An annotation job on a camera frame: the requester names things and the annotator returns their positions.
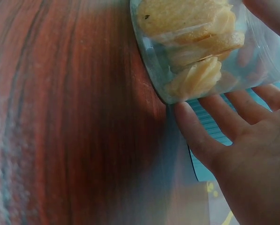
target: clear plastic bag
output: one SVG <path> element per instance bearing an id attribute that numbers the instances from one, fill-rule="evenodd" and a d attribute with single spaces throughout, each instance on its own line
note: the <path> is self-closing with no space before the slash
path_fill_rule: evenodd
<path id="1" fill-rule="evenodd" d="M 241 0 L 131 0 L 130 10 L 167 104 L 280 81 L 280 37 Z"/>

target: blue striped fabric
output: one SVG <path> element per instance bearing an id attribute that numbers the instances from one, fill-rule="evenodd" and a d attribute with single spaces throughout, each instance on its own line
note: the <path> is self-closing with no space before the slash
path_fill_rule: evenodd
<path id="1" fill-rule="evenodd" d="M 248 92 L 253 96 L 253 98 L 261 105 L 265 106 L 268 108 L 267 104 L 259 97 L 257 96 L 251 89 L 248 90 Z M 223 98 L 226 100 L 226 102 L 232 107 L 230 102 L 226 99 L 225 96 Z M 192 100 L 189 101 L 189 104 L 192 106 L 193 110 L 196 112 L 198 115 L 201 123 L 205 127 L 205 129 L 208 131 L 208 133 L 218 140 L 219 142 L 225 144 L 225 145 L 230 145 L 231 142 L 228 138 L 222 134 L 220 129 L 218 128 L 217 124 L 215 121 L 212 119 L 212 117 L 201 107 L 201 105 L 198 103 L 197 100 Z M 195 173 L 197 175 L 197 178 L 199 181 L 213 181 L 215 180 L 215 177 L 213 174 L 205 168 L 201 162 L 192 154 L 191 152 L 191 157 L 193 161 L 193 166 L 195 169 Z"/>

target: hand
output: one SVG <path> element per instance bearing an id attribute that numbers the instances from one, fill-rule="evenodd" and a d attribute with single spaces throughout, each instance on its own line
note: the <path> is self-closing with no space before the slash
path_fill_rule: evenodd
<path id="1" fill-rule="evenodd" d="M 220 96 L 200 104 L 233 142 L 212 139 L 187 103 L 175 106 L 177 123 L 194 155 L 214 174 L 240 224 L 280 225 L 280 90 L 254 88 L 272 111 L 246 91 L 226 94 L 238 113 Z"/>

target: wood grain surface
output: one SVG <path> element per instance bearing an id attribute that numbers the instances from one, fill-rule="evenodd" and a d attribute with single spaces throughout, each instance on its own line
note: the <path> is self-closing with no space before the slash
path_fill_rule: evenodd
<path id="1" fill-rule="evenodd" d="M 0 0 L 0 224 L 153 223 L 165 126 L 128 0 Z"/>

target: red wooden surface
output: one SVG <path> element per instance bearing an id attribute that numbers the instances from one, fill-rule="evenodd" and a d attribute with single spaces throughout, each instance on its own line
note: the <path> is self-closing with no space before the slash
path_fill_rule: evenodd
<path id="1" fill-rule="evenodd" d="M 128 0 L 0 0 L 0 224 L 140 221 L 165 117 Z"/>

